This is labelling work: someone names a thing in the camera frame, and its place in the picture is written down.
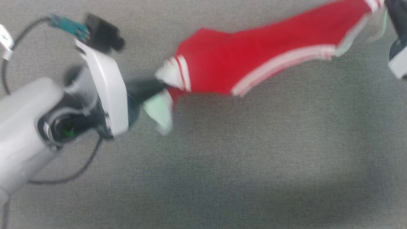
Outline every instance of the gray fabric surface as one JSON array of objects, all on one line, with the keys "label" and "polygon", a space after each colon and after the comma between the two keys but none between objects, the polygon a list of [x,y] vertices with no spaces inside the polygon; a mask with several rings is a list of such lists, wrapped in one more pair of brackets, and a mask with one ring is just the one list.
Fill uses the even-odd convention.
[{"label": "gray fabric surface", "polygon": [[[152,74],[202,26],[233,32],[324,2],[1,0],[0,23],[17,35],[49,12],[93,12],[121,29],[127,47],[113,56],[131,78]],[[407,228],[407,85],[387,69],[392,28],[375,43],[368,34],[343,57],[288,69],[245,98],[186,97],[167,137],[142,114],[79,180],[16,194],[10,229]],[[61,82],[80,62],[72,37],[43,26],[15,53],[11,89]],[[95,141],[70,145],[37,177],[75,172]]]}]

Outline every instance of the teal connector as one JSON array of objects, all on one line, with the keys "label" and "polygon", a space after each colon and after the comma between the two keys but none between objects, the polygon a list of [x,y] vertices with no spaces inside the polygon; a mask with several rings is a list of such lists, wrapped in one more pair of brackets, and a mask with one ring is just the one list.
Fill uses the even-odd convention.
[{"label": "teal connector", "polygon": [[82,41],[89,38],[89,31],[86,25],[72,21],[68,18],[51,15],[51,26],[62,29]]}]

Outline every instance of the red fabric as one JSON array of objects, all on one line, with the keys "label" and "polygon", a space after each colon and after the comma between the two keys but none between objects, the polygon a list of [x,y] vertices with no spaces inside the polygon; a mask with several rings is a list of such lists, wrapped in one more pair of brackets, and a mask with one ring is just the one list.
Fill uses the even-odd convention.
[{"label": "red fabric", "polygon": [[[316,45],[337,47],[368,13],[371,8],[364,0],[341,0],[279,23],[234,34],[200,29],[180,44],[176,59],[180,68],[179,59],[186,60],[191,92],[230,95],[250,73],[284,53]],[[331,54],[322,57],[330,58]],[[269,75],[249,80],[247,88],[242,87],[238,93],[245,93],[287,67],[315,58],[321,56],[307,52],[298,59],[288,59],[266,72]],[[175,88],[169,92],[174,101],[184,93]]]}]

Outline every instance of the white cable tag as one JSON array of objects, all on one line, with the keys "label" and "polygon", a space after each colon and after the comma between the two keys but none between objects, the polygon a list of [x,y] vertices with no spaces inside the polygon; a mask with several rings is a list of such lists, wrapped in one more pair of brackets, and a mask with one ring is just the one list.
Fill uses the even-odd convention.
[{"label": "white cable tag", "polygon": [[0,44],[5,49],[5,52],[2,54],[2,57],[9,61],[11,59],[11,55],[13,54],[11,48],[14,45],[14,41],[10,33],[7,31],[7,29],[1,24],[0,24]]}]

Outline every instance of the cable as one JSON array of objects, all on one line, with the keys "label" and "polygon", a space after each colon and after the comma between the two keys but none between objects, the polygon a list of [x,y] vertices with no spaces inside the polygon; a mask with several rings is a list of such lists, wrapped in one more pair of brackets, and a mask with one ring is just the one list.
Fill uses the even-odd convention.
[{"label": "cable", "polygon": [[90,166],[90,164],[92,164],[101,144],[103,142],[103,138],[99,137],[95,148],[93,149],[92,154],[90,155],[90,158],[88,159],[88,161],[86,162],[86,164],[82,167],[81,170],[79,170],[79,172],[75,173],[74,175],[71,175],[69,177],[63,178],[61,180],[56,180],[56,181],[29,181],[28,183],[30,185],[61,185],[61,184],[66,184],[70,181],[73,181],[75,179],[77,179],[78,177],[80,177],[82,174],[84,174],[86,172],[86,170],[88,169],[88,167]]},{"label": "cable", "polygon": [[[31,24],[29,24],[24,30],[23,32],[17,37],[17,39],[14,42],[13,47],[11,48],[11,50],[13,51],[18,44],[27,36],[27,34],[29,32],[31,32],[31,30],[35,27],[37,27],[38,25],[45,23],[45,22],[50,22],[51,18],[49,17],[44,17],[44,18],[40,18],[34,22],[32,22]],[[7,60],[3,60],[2,63],[2,70],[1,70],[1,78],[2,78],[2,83],[3,83],[3,87],[4,90],[6,91],[6,94],[10,95],[10,89],[9,86],[7,84],[7,79],[6,79],[6,69],[7,69],[7,65],[8,65],[8,61]]]},{"label": "cable", "polygon": [[1,229],[7,229],[9,224],[10,201],[3,205],[3,219]]}]

